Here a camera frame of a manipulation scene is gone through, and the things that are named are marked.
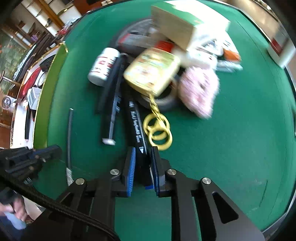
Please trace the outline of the person's left hand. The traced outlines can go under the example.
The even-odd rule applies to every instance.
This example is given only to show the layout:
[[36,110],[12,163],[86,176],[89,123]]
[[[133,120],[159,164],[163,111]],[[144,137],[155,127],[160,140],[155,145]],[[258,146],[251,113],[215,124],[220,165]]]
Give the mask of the person's left hand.
[[15,198],[15,200],[13,201],[13,204],[0,204],[1,206],[1,212],[9,212],[15,215],[15,217],[21,221],[25,221],[28,214],[26,212],[25,209],[25,204],[23,201],[23,197],[22,196],[18,196]]

